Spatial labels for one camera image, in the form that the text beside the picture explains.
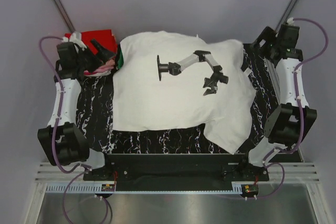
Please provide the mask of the white printed t-shirt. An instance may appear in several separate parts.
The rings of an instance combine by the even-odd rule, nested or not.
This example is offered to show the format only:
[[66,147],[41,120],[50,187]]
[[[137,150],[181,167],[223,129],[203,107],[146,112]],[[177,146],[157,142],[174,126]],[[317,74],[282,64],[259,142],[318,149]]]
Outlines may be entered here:
[[[113,129],[186,129],[204,124],[205,137],[234,154],[249,138],[256,91],[242,70],[244,46],[229,39],[208,44],[177,33],[144,32],[120,42],[124,64],[113,76]],[[198,62],[177,76],[158,74],[157,63],[178,62],[197,50],[208,51],[228,77],[217,92],[205,94],[211,67]]]

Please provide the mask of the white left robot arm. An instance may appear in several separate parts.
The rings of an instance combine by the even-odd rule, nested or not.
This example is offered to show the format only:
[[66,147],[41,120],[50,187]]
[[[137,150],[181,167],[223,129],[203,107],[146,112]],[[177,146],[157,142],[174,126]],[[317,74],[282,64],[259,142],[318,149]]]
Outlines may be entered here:
[[75,164],[88,170],[95,169],[99,178],[107,180],[113,175],[113,167],[104,153],[90,148],[76,126],[76,110],[84,72],[96,71],[116,55],[97,40],[90,42],[97,50],[96,54],[80,39],[62,38],[57,45],[59,59],[55,64],[45,52],[41,53],[54,73],[56,98],[51,118],[45,128],[38,130],[37,137],[50,164],[63,173],[71,173],[65,166]]

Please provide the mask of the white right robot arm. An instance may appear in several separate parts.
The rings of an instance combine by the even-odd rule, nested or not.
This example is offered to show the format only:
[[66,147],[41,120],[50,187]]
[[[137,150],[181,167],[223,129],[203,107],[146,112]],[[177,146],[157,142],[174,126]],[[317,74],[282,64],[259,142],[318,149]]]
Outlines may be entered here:
[[288,24],[282,24],[279,31],[266,27],[252,44],[275,68],[280,101],[266,120],[264,138],[249,151],[249,162],[238,167],[244,180],[256,176],[257,167],[265,167],[276,154],[294,153],[317,118],[317,111],[309,107],[304,95],[303,54],[296,47],[299,29]]

